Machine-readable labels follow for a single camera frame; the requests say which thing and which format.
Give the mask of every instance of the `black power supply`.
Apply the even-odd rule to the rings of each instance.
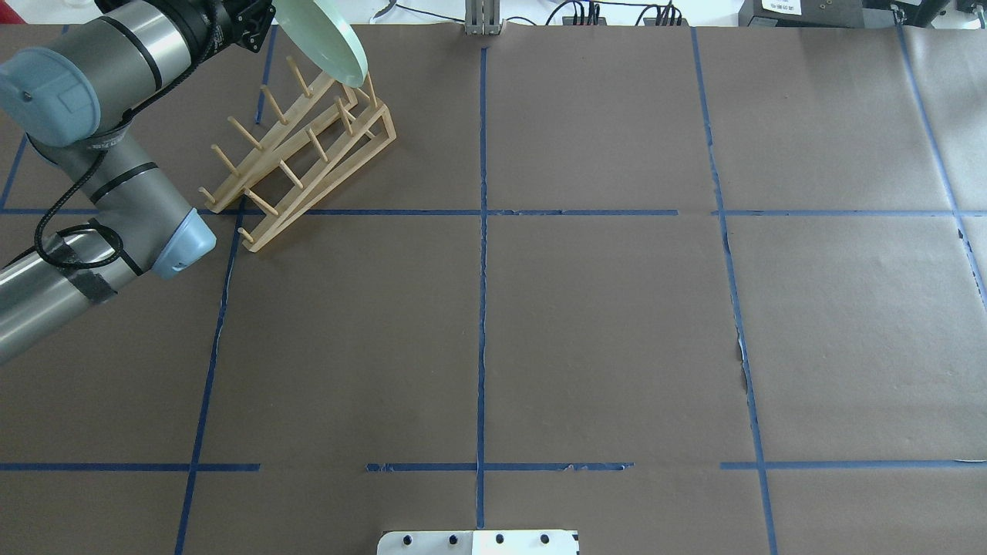
[[[744,0],[737,13],[737,24],[858,29],[864,26],[864,3],[863,0]]]

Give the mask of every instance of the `white mounting plate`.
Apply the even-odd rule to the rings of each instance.
[[[546,536],[548,543],[542,541]],[[456,543],[449,538],[456,536]],[[497,537],[503,540],[497,543]],[[571,530],[446,530],[387,532],[377,555],[578,555],[579,533]]]

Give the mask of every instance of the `white label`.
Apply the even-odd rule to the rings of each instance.
[[[761,7],[779,14],[801,15],[801,0],[761,0]]]

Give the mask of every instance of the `metal bracket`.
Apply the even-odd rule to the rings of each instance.
[[[500,35],[500,0],[466,0],[467,35]]]
[[[388,532],[377,555],[578,555],[571,530],[447,530]]]

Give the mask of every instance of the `light blue joint cap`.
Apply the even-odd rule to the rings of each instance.
[[[68,146],[100,126],[100,99],[92,83],[48,48],[25,48],[0,64],[0,108],[50,146]]]
[[[170,279],[188,268],[216,246],[216,236],[193,208],[182,220],[182,225],[161,251],[151,271],[163,279]]]

